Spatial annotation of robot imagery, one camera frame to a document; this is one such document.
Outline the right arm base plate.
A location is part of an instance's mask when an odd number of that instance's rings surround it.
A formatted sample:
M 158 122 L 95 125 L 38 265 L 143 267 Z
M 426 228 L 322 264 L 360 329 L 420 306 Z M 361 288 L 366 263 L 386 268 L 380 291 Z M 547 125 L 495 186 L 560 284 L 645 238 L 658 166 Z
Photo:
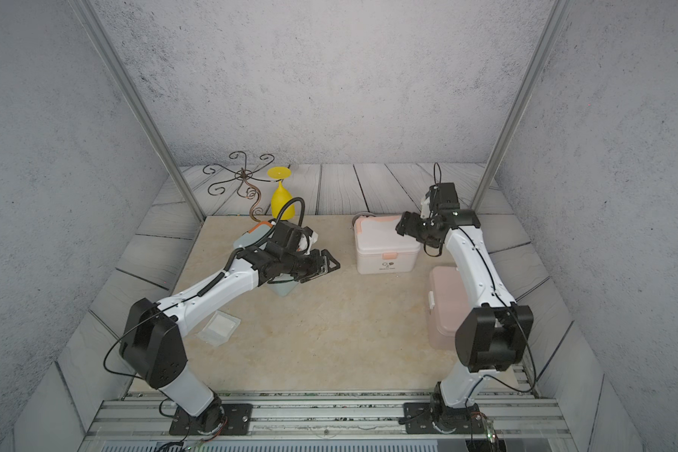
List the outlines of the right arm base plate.
M 486 432 L 478 405 L 466 408 L 448 408 L 428 402 L 408 402 L 403 405 L 404 416 L 399 425 L 408 434 L 476 435 Z

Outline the left aluminium frame post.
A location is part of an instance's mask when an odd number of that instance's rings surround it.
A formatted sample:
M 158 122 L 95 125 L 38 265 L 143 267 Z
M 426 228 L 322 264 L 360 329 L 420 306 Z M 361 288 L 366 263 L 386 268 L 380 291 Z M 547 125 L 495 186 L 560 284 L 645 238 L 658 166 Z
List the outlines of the left aluminium frame post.
M 180 171 L 179 166 L 169 150 L 167 142 L 160 133 L 156 122 L 141 98 L 134 81 L 126 70 L 111 39 L 107 35 L 92 3 L 87 0 L 72 0 L 70 1 L 70 5 L 77 16 L 77 19 L 84 27 L 84 30 L 99 57 L 105 64 L 105 67 L 107 67 L 113 80 L 118 85 L 119 90 L 124 96 L 125 101 L 128 103 L 128 107 L 134 114 L 142 131 L 147 139 L 149 139 L 154 152 L 160 159 L 173 183 L 175 183 L 179 194 L 188 204 L 191 213 L 197 218 L 199 224 L 203 224 L 207 218 L 207 214 L 205 214 L 205 211 L 200 207 L 188 182 L 186 182 L 186 178 L 182 171 Z

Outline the grey orange medicine box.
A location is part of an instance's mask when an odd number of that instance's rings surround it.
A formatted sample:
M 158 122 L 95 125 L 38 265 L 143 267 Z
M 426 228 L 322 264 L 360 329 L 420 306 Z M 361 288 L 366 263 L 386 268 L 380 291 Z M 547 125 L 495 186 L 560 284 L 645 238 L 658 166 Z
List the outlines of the grey orange medicine box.
M 241 235 L 241 237 L 234 242 L 233 248 L 237 250 L 240 248 L 248 248 L 248 246 L 255 244 L 261 237 L 269 232 L 273 225 L 274 223 L 271 221 L 259 222 L 254 228 Z M 286 297 L 298 285 L 299 283 L 286 273 L 282 273 L 271 282 L 266 283 L 266 286 L 279 297 Z

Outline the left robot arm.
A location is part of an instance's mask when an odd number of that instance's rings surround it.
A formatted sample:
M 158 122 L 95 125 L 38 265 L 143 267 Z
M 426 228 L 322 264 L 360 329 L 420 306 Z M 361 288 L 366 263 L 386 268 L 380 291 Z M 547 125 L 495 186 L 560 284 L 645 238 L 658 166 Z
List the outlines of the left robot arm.
M 205 431 L 214 431 L 223 417 L 222 402 L 188 367 L 185 337 L 205 318 L 258 287 L 304 284 L 340 269 L 328 250 L 316 249 L 316 241 L 318 234 L 301 220 L 278 216 L 256 241 L 232 250 L 213 275 L 161 301 L 136 301 L 113 350 L 141 380 L 203 422 Z

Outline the aluminium frame post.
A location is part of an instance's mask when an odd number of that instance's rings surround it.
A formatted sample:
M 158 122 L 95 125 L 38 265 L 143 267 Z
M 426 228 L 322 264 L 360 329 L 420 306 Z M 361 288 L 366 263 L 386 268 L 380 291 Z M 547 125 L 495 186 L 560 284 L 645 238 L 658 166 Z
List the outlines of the aluminium frame post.
M 472 199 L 471 209 L 478 211 L 480 209 L 490 186 L 495 179 L 497 172 L 506 156 L 512 138 L 519 126 L 522 117 L 527 109 L 527 105 L 532 97 L 533 90 L 539 82 L 542 71 L 546 66 L 552 48 L 559 37 L 561 28 L 568 16 L 568 13 L 574 4 L 571 0 L 557 0 L 553 3 L 540 39 L 529 60 L 527 69 L 522 79 L 522 83 L 517 90 L 512 106 L 508 111 L 508 116 L 501 128 L 495 146 L 486 163 L 484 173 L 479 181 L 478 188 Z
M 126 70 L 111 39 L 107 35 L 92 3 L 87 0 L 72 0 L 70 1 L 70 5 L 77 16 L 77 19 L 84 27 L 84 30 L 99 57 L 105 64 L 105 67 L 107 67 L 113 80 L 118 85 L 119 90 L 124 96 L 125 101 L 128 103 L 128 107 L 134 114 L 142 131 L 147 139 L 149 139 L 154 152 L 160 159 L 173 183 L 175 183 L 179 194 L 188 204 L 191 213 L 197 218 L 199 224 L 203 224 L 207 218 L 207 214 L 205 214 L 205 211 L 200 207 L 188 182 L 186 182 L 186 178 L 182 171 L 180 171 L 179 166 L 169 150 L 167 142 L 160 133 L 156 122 L 141 98 L 134 81 Z

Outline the white pink medicine box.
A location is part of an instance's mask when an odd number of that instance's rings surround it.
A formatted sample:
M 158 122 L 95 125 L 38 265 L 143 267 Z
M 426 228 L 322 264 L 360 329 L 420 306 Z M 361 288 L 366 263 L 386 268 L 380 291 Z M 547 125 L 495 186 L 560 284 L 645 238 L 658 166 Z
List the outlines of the white pink medicine box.
M 360 218 L 354 225 L 357 271 L 363 275 L 410 272 L 420 243 L 396 232 L 401 216 Z

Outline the yellow plastic wine glass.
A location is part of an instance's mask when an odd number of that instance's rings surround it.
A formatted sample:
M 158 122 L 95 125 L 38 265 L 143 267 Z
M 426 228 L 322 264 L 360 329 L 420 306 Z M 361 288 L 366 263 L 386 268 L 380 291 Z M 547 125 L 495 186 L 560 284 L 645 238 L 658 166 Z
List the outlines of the yellow plastic wine glass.
M 283 186 L 284 180 L 291 176 L 290 169 L 287 167 L 273 167 L 269 169 L 267 175 L 270 179 L 273 179 L 278 183 L 278 186 L 275 189 L 270 202 L 271 214 L 273 218 L 276 218 L 277 220 L 279 218 L 282 220 L 291 220 L 296 214 L 296 210 L 293 205 L 289 205 L 289 207 L 284 210 L 284 214 L 279 216 L 284 206 L 293 198 L 291 193 Z

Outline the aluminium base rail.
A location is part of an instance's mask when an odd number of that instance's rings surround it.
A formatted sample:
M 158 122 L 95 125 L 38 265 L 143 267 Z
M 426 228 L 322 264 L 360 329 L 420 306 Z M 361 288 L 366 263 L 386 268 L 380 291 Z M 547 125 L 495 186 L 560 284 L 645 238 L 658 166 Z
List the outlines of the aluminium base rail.
M 84 451 L 574 451 L 553 399 L 490 390 L 457 429 L 439 431 L 429 393 L 225 393 L 224 425 L 200 433 L 160 395 L 103 403 Z

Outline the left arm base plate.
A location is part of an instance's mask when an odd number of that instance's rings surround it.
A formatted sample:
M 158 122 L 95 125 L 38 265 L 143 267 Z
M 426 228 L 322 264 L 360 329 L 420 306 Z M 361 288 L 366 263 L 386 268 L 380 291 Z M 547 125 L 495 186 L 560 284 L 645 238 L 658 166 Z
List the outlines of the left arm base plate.
M 249 433 L 252 404 L 212 404 L 198 416 L 191 416 L 183 408 L 176 409 L 169 434 L 173 436 L 245 436 Z

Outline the grey round object behind box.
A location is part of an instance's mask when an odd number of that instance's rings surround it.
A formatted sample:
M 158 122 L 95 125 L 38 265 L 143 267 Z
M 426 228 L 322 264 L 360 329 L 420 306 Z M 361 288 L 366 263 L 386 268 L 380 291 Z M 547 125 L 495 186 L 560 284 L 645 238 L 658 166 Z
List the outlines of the grey round object behind box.
M 356 222 L 357 222 L 360 218 L 374 218 L 374 217 L 376 217 L 376 216 L 377 216 L 376 214 L 371 213 L 371 212 L 361 212 L 361 213 L 358 213 L 358 214 L 354 215 L 354 217 L 353 217 L 352 220 L 351 220 L 352 227 L 354 227 L 354 225 L 356 224 Z

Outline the right aluminium frame post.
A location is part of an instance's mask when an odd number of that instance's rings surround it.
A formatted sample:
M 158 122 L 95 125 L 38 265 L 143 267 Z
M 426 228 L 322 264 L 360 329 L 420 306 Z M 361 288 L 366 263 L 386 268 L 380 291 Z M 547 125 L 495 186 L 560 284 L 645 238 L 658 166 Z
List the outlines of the right aluminium frame post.
M 472 199 L 471 209 L 478 211 L 480 209 L 490 186 L 495 179 L 497 172 L 506 156 L 512 138 L 519 126 L 522 117 L 527 109 L 527 105 L 532 97 L 533 90 L 539 82 L 542 71 L 546 66 L 552 48 L 559 37 L 561 28 L 568 16 L 568 13 L 574 4 L 571 0 L 557 0 L 553 3 L 540 39 L 529 60 L 527 69 L 522 79 L 522 83 L 517 90 L 512 106 L 508 111 L 508 116 L 501 128 L 495 146 L 486 163 L 484 173 L 479 181 L 478 188 Z

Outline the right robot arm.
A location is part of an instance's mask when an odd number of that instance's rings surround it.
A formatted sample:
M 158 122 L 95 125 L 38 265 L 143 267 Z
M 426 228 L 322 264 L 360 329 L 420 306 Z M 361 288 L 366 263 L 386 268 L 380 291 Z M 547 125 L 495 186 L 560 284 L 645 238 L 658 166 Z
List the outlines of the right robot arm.
M 438 382 L 429 418 L 448 432 L 457 423 L 471 421 L 477 411 L 473 395 L 487 380 L 522 361 L 534 316 L 520 306 L 504 286 L 485 246 L 476 212 L 463 209 L 455 186 L 442 181 L 439 164 L 433 165 L 434 184 L 421 203 L 420 213 L 406 212 L 395 230 L 426 248 L 453 258 L 467 299 L 469 313 L 455 332 L 459 363 Z

